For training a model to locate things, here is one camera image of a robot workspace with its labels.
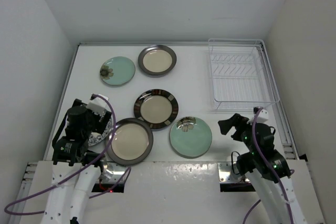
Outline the blue white floral plate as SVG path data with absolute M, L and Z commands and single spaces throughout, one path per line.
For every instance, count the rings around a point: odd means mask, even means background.
M 112 128 L 113 118 L 110 118 L 103 133 L 92 132 L 88 139 L 89 147 L 101 143 Z

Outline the teal floral plate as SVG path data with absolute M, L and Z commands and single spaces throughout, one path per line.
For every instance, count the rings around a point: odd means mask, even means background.
M 181 157 L 198 158 L 204 155 L 212 144 L 212 131 L 208 124 L 193 116 L 176 121 L 170 129 L 170 145 Z
M 122 86 L 135 74 L 135 65 L 127 57 L 117 56 L 107 60 L 100 68 L 100 79 L 110 86 Z

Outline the grey rim cream plate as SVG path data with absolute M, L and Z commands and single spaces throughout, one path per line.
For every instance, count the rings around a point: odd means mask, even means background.
M 105 140 L 107 155 L 122 166 L 133 166 L 144 161 L 150 154 L 154 137 L 143 121 L 126 118 L 116 123 L 114 137 L 109 132 Z
M 165 45 L 151 45 L 138 56 L 138 65 L 148 76 L 161 77 L 168 74 L 176 65 L 176 53 Z

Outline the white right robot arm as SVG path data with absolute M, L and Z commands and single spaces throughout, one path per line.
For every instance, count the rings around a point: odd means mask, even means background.
M 275 149 L 276 130 L 266 124 L 268 118 L 265 109 L 255 107 L 252 118 L 235 113 L 218 122 L 222 135 L 235 129 L 231 138 L 248 148 L 247 153 L 237 157 L 232 171 L 250 181 L 271 223 L 306 223 L 292 185 L 293 170 Z

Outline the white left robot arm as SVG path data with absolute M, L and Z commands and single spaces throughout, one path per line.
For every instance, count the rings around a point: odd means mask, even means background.
M 52 177 L 42 223 L 80 223 L 98 178 L 105 173 L 104 153 L 88 150 L 93 132 L 102 134 L 115 121 L 108 97 L 74 100 L 52 140 Z

